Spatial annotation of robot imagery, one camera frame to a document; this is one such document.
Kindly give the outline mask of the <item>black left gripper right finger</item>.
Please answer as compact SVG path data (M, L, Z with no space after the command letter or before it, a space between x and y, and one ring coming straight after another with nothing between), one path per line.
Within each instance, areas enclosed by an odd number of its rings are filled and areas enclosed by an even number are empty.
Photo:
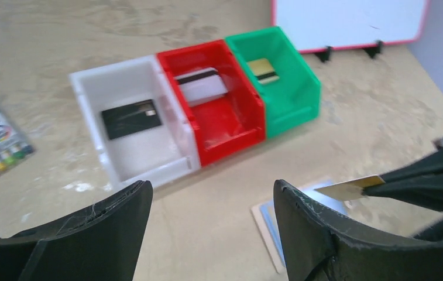
M277 180L273 202L290 280L443 280L443 220L412 237L357 222Z

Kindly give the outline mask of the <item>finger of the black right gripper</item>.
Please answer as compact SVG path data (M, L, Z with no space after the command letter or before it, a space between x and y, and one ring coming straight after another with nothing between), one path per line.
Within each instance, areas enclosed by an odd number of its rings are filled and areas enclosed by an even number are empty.
M382 174L383 184L363 189L364 196L387 197L443 212L443 138L437 151L402 168Z

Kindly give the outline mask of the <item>gold credit card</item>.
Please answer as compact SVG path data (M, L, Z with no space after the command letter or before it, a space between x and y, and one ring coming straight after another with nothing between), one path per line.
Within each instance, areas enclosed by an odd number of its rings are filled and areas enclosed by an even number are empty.
M349 181L343 181L330 186L320 187L315 190L316 192L331 197L335 200L349 201L364 197L362 194L364 189L381 184L385 184L385 181L379 175L371 175Z

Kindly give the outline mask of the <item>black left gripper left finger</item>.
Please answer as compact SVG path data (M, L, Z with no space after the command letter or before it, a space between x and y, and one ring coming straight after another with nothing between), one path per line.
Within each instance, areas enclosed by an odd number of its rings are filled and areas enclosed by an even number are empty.
M0 280L132 280L153 199L149 181L0 238Z

